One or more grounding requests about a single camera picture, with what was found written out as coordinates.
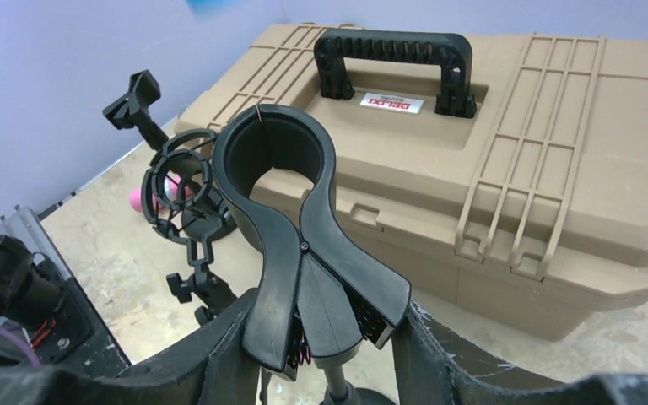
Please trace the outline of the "black tripod shock mount stand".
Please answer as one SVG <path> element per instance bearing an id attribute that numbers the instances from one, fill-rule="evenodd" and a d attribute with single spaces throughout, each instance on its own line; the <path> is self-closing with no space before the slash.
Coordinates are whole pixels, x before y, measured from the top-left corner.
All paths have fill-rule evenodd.
<path id="1" fill-rule="evenodd" d="M 170 293 L 180 303 L 197 296 L 194 310 L 205 325 L 233 304 L 237 296 L 229 284 L 213 273 L 213 243 L 236 229 L 236 223 L 214 184 L 210 153 L 218 134 L 192 129 L 174 136 L 158 149 L 143 175 L 140 189 L 143 216 L 156 234 L 183 245 L 193 273 L 166 276 Z"/>

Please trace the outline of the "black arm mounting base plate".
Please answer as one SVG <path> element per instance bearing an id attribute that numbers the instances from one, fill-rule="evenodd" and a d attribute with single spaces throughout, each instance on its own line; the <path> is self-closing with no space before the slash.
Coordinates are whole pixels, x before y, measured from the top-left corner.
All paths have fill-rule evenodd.
<path id="1" fill-rule="evenodd" d="M 69 273 L 38 253 L 36 272 L 60 289 L 53 312 L 30 331 L 30 343 L 44 365 L 81 374 L 113 377 L 131 365 L 88 296 Z"/>

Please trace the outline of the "black clip stand for blue microphone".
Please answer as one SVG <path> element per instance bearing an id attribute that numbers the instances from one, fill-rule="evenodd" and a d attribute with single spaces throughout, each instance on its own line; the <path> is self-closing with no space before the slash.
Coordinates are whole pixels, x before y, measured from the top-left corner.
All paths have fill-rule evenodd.
<path id="1" fill-rule="evenodd" d="M 327 379 L 326 404 L 389 403 L 349 383 L 343 366 L 363 341 L 386 345 L 408 312 L 412 287 L 338 224 L 336 151 L 326 129 L 294 107 L 255 105 L 223 128 L 212 167 L 240 232 L 263 257 L 244 351 L 289 381 L 312 360 Z M 312 184 L 297 222 L 251 199 L 271 169 L 299 173 Z"/>

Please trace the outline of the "black stand for cream microphone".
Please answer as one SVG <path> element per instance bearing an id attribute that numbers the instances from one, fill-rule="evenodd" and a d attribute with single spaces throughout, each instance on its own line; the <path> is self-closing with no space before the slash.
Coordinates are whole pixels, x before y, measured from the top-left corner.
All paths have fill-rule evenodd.
<path id="1" fill-rule="evenodd" d="M 141 213 L 156 233 L 169 240 L 219 240 L 231 233 L 236 223 L 214 185 L 208 153 L 217 133 L 200 128 L 168 136 L 149 113 L 149 107 L 160 97 L 158 81 L 149 70 L 143 70 L 132 74 L 126 93 L 103 110 L 113 127 L 136 128 L 154 151 L 140 186 Z M 181 178 L 181 195 L 175 201 L 165 198 L 163 185 L 168 175 Z M 151 202 L 153 188 L 162 205 L 179 211 L 158 212 Z"/>

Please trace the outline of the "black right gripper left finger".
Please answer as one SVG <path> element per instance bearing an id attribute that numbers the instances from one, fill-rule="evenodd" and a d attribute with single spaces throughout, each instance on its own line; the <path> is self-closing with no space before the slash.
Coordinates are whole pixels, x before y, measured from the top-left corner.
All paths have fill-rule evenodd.
<path id="1" fill-rule="evenodd" d="M 220 316 L 115 377 L 0 368 L 0 404 L 254 404 L 259 367 L 241 349 L 255 289 Z"/>

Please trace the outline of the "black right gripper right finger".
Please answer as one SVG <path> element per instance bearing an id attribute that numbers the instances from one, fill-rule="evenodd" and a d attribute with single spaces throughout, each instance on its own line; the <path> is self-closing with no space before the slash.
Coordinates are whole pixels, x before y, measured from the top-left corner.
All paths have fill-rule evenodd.
<path id="1" fill-rule="evenodd" d="M 401 404 L 648 404 L 648 374 L 556 381 L 483 350 L 416 302 L 392 352 Z"/>

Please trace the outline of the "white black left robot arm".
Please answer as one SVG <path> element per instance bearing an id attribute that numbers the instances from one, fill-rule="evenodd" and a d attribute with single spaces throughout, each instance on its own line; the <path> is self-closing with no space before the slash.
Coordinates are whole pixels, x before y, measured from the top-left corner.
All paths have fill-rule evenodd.
<path id="1" fill-rule="evenodd" d="M 47 254 L 0 235 L 0 316 L 15 324 L 0 338 L 28 364 L 58 364 L 87 348 L 96 328 L 82 304 L 73 279 Z"/>

